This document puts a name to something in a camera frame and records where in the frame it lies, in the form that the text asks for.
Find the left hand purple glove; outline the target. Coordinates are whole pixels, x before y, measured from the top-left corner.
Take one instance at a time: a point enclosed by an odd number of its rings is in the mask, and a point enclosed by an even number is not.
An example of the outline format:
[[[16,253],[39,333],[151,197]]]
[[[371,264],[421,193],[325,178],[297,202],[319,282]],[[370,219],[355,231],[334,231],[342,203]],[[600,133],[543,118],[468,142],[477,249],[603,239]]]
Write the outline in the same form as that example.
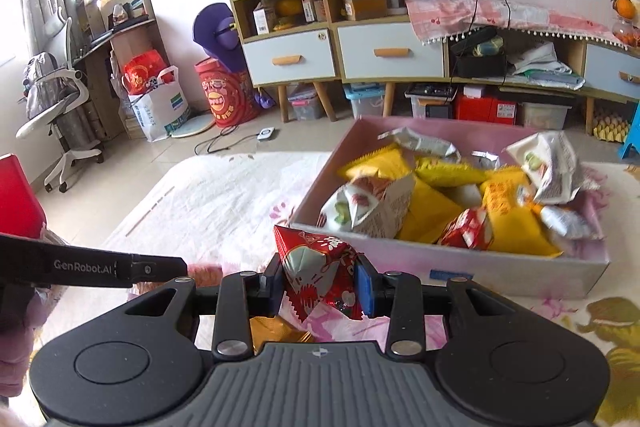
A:
[[[65,286],[1,285],[1,399],[24,386],[36,332],[61,300]]]

